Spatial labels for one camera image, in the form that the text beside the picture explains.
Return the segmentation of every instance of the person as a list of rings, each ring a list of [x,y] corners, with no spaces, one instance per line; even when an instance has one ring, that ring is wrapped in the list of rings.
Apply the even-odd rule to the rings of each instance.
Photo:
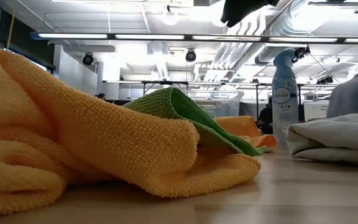
[[[272,97],[268,99],[268,105],[259,115],[260,129],[264,134],[273,134],[273,105]]]
[[[358,75],[337,86],[331,93],[327,118],[358,113]]]
[[[100,99],[100,100],[106,100],[106,94],[104,94],[104,93],[99,93],[99,94],[98,94],[98,99]]]

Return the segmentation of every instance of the febreze air freshener bottle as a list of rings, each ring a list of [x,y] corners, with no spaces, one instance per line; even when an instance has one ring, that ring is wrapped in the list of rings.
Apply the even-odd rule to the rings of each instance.
[[[293,50],[279,53],[273,63],[273,134],[278,146],[286,146],[285,137],[289,125],[299,122],[296,77],[291,69]]]

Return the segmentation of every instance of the towel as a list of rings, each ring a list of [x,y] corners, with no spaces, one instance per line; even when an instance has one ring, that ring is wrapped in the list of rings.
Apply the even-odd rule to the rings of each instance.
[[[186,119],[101,101],[0,50],[0,215],[50,205],[72,184],[121,179],[175,198],[257,175],[253,157],[230,147],[197,148],[199,139]]]
[[[208,113],[177,88],[157,90],[124,107],[161,118],[185,119],[192,122],[200,133],[201,146],[230,147],[249,156],[259,156],[265,152],[265,148],[255,149],[247,141],[225,131]]]
[[[293,124],[287,144],[293,158],[358,165],[358,114]]]

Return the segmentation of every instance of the orange cloth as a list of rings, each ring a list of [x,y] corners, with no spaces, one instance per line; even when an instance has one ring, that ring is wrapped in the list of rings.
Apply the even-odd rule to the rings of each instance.
[[[258,173],[254,158],[198,140],[188,121],[103,102],[0,50],[0,215],[50,205],[67,184],[118,177],[189,197]]]
[[[228,133],[241,137],[254,147],[276,147],[276,139],[271,134],[262,135],[251,116],[219,117],[214,120]]]

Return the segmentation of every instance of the wooden table surface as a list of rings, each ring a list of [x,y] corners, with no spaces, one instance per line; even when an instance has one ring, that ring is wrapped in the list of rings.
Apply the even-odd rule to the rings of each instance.
[[[0,223],[358,223],[358,167],[261,156],[252,181],[209,195],[162,199],[133,185],[69,189],[54,205]]]

